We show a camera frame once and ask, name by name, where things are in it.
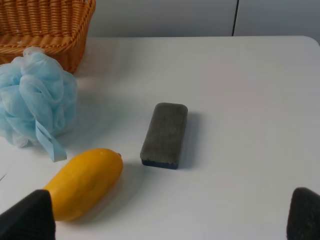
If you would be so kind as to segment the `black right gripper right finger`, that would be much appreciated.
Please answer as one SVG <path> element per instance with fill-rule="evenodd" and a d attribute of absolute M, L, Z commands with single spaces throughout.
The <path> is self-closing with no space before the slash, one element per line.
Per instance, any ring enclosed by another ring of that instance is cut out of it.
<path fill-rule="evenodd" d="M 288 214 L 288 240 L 320 239 L 320 195 L 306 187 L 293 191 Z"/>

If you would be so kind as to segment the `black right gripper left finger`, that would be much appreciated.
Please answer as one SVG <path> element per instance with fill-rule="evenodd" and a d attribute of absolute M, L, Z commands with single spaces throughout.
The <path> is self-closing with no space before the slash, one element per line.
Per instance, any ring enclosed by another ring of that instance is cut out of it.
<path fill-rule="evenodd" d="M 55 240 L 56 223 L 49 191 L 37 189 L 0 215 L 2 240 Z"/>

